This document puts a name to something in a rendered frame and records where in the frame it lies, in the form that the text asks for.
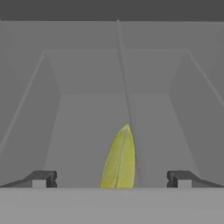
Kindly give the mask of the grey fridge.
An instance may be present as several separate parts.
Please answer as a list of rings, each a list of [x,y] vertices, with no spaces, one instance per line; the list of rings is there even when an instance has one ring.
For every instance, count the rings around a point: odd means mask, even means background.
[[[0,22],[0,185],[97,187],[129,124],[136,185],[224,185],[224,23]]]

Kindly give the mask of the yellow lemon wedge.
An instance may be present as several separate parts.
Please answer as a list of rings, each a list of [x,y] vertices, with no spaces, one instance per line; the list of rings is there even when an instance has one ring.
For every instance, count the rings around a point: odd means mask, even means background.
[[[132,188],[135,173],[135,143],[130,125],[126,123],[111,144],[102,171],[100,188]]]

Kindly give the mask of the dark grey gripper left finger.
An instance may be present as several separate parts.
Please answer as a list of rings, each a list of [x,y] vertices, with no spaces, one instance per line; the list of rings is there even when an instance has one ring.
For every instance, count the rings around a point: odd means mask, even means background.
[[[56,171],[33,171],[23,179],[0,185],[0,188],[57,188]]]

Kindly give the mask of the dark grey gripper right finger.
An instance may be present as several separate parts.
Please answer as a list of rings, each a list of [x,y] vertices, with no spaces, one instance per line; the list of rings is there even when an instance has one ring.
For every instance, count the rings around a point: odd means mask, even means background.
[[[199,178],[191,171],[168,171],[167,179],[167,186],[172,188],[224,188],[224,185]]]

